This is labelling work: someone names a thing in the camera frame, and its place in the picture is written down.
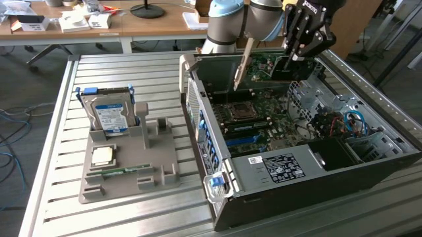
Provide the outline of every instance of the circuit board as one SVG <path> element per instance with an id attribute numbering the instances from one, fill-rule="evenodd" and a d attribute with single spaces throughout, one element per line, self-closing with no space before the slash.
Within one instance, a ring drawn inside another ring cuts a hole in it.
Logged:
<path id="1" fill-rule="evenodd" d="M 310 139 L 286 114 L 284 94 L 273 89 L 251 94 L 251 100 L 213 105 L 231 157 L 294 147 Z"/>
<path id="2" fill-rule="evenodd" d="M 288 69 L 285 64 L 289 57 L 276 53 L 253 53 L 247 75 L 254 82 L 286 82 L 306 80 L 316 69 L 316 61 L 292 61 Z"/>

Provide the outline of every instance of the metal table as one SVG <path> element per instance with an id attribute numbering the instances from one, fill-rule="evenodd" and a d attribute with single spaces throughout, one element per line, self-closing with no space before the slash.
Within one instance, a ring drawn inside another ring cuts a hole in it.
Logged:
<path id="1" fill-rule="evenodd" d="M 179 56 L 186 53 L 194 52 L 71 56 L 20 237 L 394 236 L 421 226 L 422 162 L 418 162 L 370 190 L 214 232 L 179 102 Z M 342 67 L 357 75 L 352 68 L 344 64 Z M 333 76 L 328 82 L 340 90 L 345 88 Z M 366 83 L 360 75 L 357 82 Z M 167 116 L 174 124 L 182 185 L 177 189 L 82 205 L 78 194 L 90 123 L 75 97 L 75 87 L 119 87 L 129 83 L 135 86 L 137 101 L 150 104 L 149 119 Z M 370 84 L 362 84 L 362 88 L 372 93 Z M 414 124 L 386 98 L 381 103 L 386 103 L 386 109 L 402 123 Z M 410 130 L 422 138 L 421 126 Z"/>

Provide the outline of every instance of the white sticker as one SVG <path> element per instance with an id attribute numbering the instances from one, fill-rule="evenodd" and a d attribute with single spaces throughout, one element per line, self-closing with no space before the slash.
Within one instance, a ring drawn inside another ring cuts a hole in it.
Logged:
<path id="1" fill-rule="evenodd" d="M 110 133 L 119 133 L 127 130 L 126 116 L 122 114 L 123 105 L 98 105 L 95 106 L 103 130 Z"/>
<path id="2" fill-rule="evenodd" d="M 118 36 L 119 33 L 101 33 L 101 36 Z"/>
<path id="3" fill-rule="evenodd" d="M 264 157 L 250 157 L 249 160 L 251 164 L 258 164 L 264 162 Z"/>
<path id="4" fill-rule="evenodd" d="M 239 131 L 239 130 L 251 129 L 251 128 L 253 128 L 253 126 L 245 126 L 245 127 L 238 127 L 234 130 Z"/>

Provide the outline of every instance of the blue hard drive label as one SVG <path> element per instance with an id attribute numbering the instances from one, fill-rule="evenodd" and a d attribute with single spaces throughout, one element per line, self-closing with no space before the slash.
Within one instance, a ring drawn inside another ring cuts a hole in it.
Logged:
<path id="1" fill-rule="evenodd" d="M 103 130 L 109 133 L 121 133 L 127 130 L 126 116 L 122 114 L 123 104 L 95 106 Z"/>
<path id="2" fill-rule="evenodd" d="M 265 158 L 264 163 L 276 183 L 305 177 L 304 170 L 292 153 Z"/>

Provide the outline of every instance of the network cable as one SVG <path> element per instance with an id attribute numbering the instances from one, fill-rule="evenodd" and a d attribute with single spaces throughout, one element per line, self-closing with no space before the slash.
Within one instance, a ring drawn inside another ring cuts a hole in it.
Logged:
<path id="1" fill-rule="evenodd" d="M 30 130 L 31 130 L 31 124 L 30 122 L 27 121 L 23 121 L 23 120 L 14 120 L 11 118 L 8 118 L 7 116 L 4 116 L 2 113 L 0 113 L 0 117 L 3 117 L 6 120 L 11 121 L 11 122 L 20 122 L 20 123 L 24 123 L 26 126 L 27 126 L 27 130 L 24 131 L 24 133 L 20 135 L 20 137 L 18 137 L 12 142 L 3 142 L 4 144 L 0 144 L 0 147 L 4 147 L 7 145 L 11 145 L 14 144 L 15 142 L 18 142 L 28 133 L 30 133 Z"/>
<path id="2" fill-rule="evenodd" d="M 12 155 L 11 153 L 7 152 L 0 152 L 0 155 L 8 156 L 11 159 L 14 159 L 14 163 L 16 163 L 18 169 L 19 169 L 19 173 L 20 173 L 20 177 L 22 177 L 22 192 L 19 195 L 19 198 L 16 198 L 8 205 L 0 207 L 0 211 L 6 210 L 10 207 L 14 207 L 15 204 L 22 200 L 26 190 L 27 190 L 27 184 L 26 184 L 26 176 L 24 176 L 24 172 L 22 171 L 22 165 L 19 162 L 19 159 L 15 155 Z"/>

